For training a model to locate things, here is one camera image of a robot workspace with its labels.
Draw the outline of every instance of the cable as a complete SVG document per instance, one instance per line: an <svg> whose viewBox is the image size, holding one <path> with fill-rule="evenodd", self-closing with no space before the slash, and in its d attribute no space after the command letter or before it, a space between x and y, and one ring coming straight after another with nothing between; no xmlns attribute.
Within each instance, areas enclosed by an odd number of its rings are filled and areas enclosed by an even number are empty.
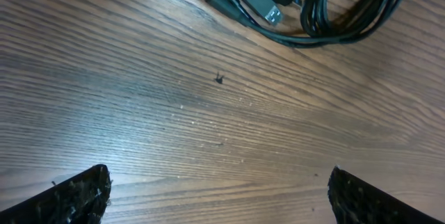
<svg viewBox="0 0 445 224"><path fill-rule="evenodd" d="M349 44L370 36L392 15L401 1L359 0L341 22L334 23L327 17L327 0L304 0L300 23L309 37L289 36L265 29L249 14L240 17L237 22L288 47L311 48L328 44Z"/></svg>

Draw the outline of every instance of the wooden surface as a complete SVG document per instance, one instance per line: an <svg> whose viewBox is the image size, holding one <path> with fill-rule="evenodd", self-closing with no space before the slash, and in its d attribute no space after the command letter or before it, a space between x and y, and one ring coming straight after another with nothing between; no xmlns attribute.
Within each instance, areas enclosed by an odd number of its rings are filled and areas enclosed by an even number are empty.
<svg viewBox="0 0 445 224"><path fill-rule="evenodd" d="M0 209L105 163L104 223L334 223L339 164L445 221L444 4L301 50L202 0L1 0Z"/></svg>

